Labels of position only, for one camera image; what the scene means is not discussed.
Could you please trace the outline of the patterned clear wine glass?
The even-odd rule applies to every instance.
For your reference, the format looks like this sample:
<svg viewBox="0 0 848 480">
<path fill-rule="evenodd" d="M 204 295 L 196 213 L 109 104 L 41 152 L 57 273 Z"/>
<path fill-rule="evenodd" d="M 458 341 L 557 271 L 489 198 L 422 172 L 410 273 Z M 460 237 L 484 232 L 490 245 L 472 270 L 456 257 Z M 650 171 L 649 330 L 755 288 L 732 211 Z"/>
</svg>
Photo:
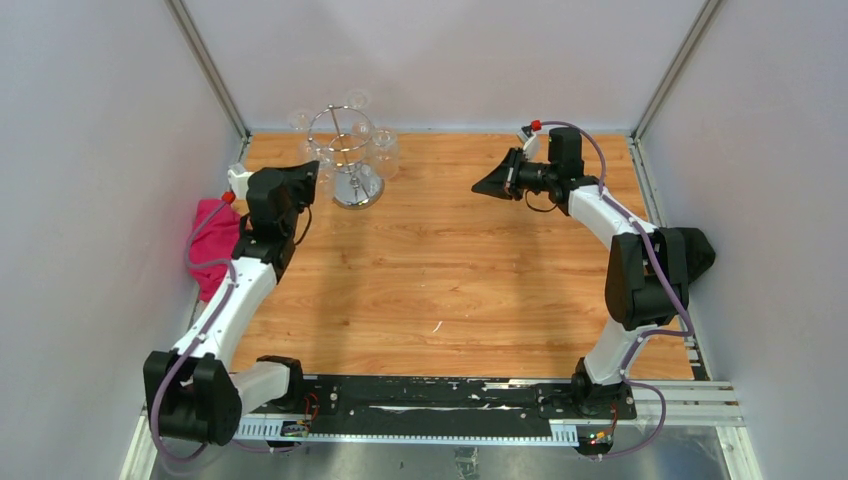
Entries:
<svg viewBox="0 0 848 480">
<path fill-rule="evenodd" d="M 311 157 L 319 162 L 316 195 L 325 201 L 330 201 L 335 196 L 336 162 L 334 155 L 326 149 L 315 148 Z"/>
</svg>

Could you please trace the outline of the clear wine glass front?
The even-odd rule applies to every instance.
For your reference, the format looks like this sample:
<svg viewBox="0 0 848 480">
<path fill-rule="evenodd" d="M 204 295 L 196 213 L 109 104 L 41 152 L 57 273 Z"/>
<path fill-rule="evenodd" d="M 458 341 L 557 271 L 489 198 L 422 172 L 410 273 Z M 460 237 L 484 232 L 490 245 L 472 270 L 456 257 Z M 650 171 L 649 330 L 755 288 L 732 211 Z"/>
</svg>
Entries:
<svg viewBox="0 0 848 480">
<path fill-rule="evenodd" d="M 396 132 L 387 127 L 377 128 L 369 144 L 370 165 L 383 180 L 390 180 L 399 172 L 400 155 Z"/>
</svg>

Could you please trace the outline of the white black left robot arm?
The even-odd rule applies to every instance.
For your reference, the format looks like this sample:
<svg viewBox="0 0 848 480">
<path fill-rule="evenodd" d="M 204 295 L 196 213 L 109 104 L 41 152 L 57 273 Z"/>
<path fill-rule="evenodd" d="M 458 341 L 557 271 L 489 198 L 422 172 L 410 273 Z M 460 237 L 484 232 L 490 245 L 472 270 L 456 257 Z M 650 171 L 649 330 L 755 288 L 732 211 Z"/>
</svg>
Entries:
<svg viewBox="0 0 848 480">
<path fill-rule="evenodd" d="M 235 351 L 258 307 L 277 287 L 301 242 L 297 225 L 310 215 L 320 163 L 265 167 L 248 173 L 223 198 L 245 201 L 230 255 L 214 260 L 225 275 L 196 322 L 172 347 L 153 351 L 143 364 L 147 417 L 154 445 L 165 439 L 224 446 L 241 419 L 265 404 L 283 413 L 306 400 L 300 361 L 266 355 L 247 370 L 231 373 Z"/>
</svg>

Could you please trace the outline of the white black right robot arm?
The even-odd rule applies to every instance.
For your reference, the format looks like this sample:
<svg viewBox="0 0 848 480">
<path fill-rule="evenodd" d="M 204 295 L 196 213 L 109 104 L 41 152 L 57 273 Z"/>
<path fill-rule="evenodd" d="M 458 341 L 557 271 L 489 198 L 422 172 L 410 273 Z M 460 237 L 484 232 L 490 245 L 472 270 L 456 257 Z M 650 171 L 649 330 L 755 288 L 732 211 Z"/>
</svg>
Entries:
<svg viewBox="0 0 848 480">
<path fill-rule="evenodd" d="M 654 336 L 676 336 L 694 328 L 688 313 L 687 246 L 680 229 L 661 228 L 624 207 L 605 185 L 606 176 L 588 175 L 582 146 L 599 143 L 568 122 L 535 121 L 522 128 L 523 145 L 508 150 L 474 193 L 519 201 L 548 195 L 554 208 L 585 226 L 609 253 L 604 298 L 609 314 L 593 349 L 571 378 L 571 403 L 584 417 L 596 417 L 622 394 L 637 355 Z"/>
</svg>

